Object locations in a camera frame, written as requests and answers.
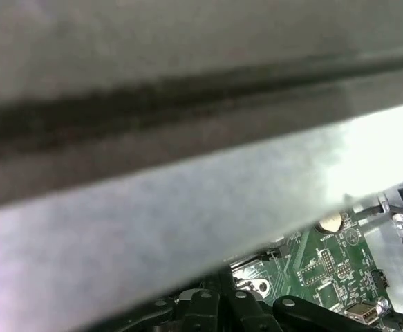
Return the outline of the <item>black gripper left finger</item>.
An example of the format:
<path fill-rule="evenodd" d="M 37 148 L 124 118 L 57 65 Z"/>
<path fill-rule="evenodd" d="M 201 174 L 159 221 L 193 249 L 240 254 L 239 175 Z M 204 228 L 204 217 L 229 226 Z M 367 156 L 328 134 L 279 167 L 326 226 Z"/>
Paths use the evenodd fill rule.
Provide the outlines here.
<path fill-rule="evenodd" d="M 129 315 L 129 331 L 217 331 L 219 294 L 207 289 L 184 290 L 161 297 Z"/>

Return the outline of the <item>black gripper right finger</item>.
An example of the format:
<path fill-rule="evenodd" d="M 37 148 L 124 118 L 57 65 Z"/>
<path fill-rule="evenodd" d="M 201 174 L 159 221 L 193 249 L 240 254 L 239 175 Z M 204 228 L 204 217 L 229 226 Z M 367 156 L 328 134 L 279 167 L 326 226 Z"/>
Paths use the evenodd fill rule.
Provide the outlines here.
<path fill-rule="evenodd" d="M 238 290 L 233 277 L 221 277 L 239 331 L 372 331 L 365 324 L 294 296 L 283 296 L 269 306 L 248 290 Z"/>

